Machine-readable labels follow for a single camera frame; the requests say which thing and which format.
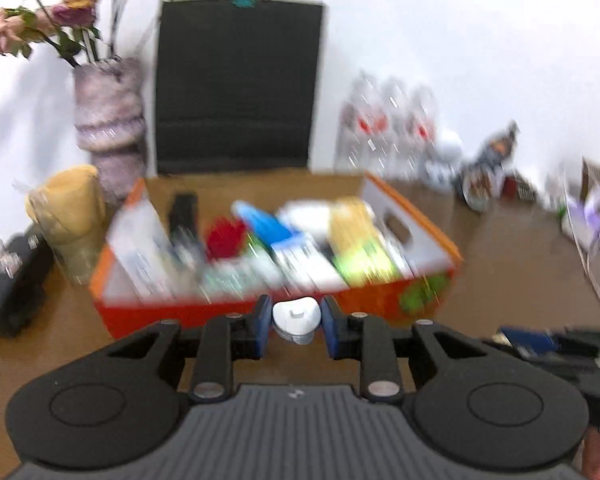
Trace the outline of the water bottle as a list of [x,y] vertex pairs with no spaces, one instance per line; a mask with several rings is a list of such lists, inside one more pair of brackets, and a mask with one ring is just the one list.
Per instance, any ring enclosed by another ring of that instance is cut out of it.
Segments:
[[382,156],[382,144],[388,127],[384,101],[376,78],[364,72],[351,84],[339,122],[335,167],[356,174],[373,171]]
[[389,78],[379,90],[376,104],[376,170],[381,177],[400,181],[413,177],[413,144],[407,119],[411,103],[405,84]]
[[407,177],[415,179],[422,155],[436,140],[439,105],[434,92],[426,86],[416,88],[407,116]]

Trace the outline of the red artificial rose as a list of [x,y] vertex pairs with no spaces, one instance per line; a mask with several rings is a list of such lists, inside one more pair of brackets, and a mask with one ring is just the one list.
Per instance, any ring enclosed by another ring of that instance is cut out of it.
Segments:
[[237,257],[245,245],[248,228],[240,219],[216,218],[204,234],[207,256],[210,259]]

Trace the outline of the left water bottle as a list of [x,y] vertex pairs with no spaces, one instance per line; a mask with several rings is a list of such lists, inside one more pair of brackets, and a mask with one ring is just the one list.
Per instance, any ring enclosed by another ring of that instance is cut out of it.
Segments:
[[382,156],[382,144],[388,127],[384,101],[376,78],[364,72],[351,84],[339,122],[335,167],[356,174],[373,171]]

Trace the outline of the white robot figurine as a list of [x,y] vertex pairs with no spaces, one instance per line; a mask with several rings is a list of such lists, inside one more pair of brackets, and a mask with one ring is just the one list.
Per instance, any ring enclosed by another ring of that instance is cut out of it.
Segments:
[[463,150],[455,144],[430,144],[420,163],[420,180],[428,188],[442,193],[452,191],[460,166]]

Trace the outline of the small white round device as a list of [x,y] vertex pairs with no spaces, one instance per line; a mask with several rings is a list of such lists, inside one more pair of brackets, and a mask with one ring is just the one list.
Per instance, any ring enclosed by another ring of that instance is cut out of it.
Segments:
[[312,297],[279,301],[272,309],[273,327],[276,333],[294,344],[310,344],[322,322],[318,302]]

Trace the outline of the green tissue pack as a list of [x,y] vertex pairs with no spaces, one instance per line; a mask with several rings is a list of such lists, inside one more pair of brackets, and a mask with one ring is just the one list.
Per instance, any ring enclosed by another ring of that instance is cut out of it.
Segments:
[[350,287],[392,283],[402,276],[378,238],[351,247],[336,256],[334,263]]

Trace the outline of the blue white toothpaste tube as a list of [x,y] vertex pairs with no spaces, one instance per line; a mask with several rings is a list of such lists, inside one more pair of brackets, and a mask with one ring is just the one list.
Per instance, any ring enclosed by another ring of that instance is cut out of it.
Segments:
[[271,247],[294,237],[294,231],[272,214],[243,200],[235,200],[230,211],[234,217],[242,220],[265,246]]

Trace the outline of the right water bottle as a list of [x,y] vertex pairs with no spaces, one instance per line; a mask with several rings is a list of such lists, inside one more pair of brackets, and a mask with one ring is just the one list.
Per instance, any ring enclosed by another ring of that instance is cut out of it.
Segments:
[[407,177],[415,179],[422,155],[436,140],[439,105],[434,92],[426,86],[416,88],[407,116]]

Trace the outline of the black power adapter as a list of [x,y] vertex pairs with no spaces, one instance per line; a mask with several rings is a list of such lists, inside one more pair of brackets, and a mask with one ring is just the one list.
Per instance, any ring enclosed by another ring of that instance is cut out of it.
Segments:
[[183,266],[196,270],[204,263],[204,248],[198,233],[198,196],[195,193],[175,194],[168,220],[175,255]]

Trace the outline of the black paper bag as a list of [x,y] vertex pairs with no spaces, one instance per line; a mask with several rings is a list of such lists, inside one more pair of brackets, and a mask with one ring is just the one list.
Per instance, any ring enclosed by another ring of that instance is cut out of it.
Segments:
[[164,2],[158,174],[306,166],[324,10],[285,0]]

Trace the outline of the black box with logo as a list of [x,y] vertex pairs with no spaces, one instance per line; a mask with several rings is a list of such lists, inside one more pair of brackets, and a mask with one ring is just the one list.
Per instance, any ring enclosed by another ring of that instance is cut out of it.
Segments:
[[15,337],[31,323],[53,264],[52,248],[34,223],[0,250],[0,337]]

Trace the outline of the dark sauce pouch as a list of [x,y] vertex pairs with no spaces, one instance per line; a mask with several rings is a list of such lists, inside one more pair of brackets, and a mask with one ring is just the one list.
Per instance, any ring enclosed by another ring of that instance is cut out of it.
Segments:
[[489,209],[504,178],[505,166],[514,156],[518,134],[519,127],[512,120],[483,143],[475,160],[460,168],[455,193],[473,212],[483,214]]

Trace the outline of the purple white package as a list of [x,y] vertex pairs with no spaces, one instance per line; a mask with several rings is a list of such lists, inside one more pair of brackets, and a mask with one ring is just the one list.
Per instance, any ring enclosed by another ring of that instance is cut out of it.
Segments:
[[582,159],[581,185],[576,196],[565,192],[562,232],[585,255],[600,247],[600,164]]

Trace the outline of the yellow white plush toy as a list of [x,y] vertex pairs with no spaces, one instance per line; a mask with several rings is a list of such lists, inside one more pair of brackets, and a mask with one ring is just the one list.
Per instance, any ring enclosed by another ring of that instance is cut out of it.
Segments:
[[310,234],[318,244],[327,244],[336,255],[379,237],[373,209],[354,196],[292,200],[276,211],[276,218],[289,229]]

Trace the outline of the purple textured vase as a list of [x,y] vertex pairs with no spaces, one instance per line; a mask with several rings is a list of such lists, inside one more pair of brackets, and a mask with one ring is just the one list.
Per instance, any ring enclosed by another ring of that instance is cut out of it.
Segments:
[[108,58],[73,71],[78,148],[91,164],[107,203],[125,201],[146,171],[143,71],[137,58]]

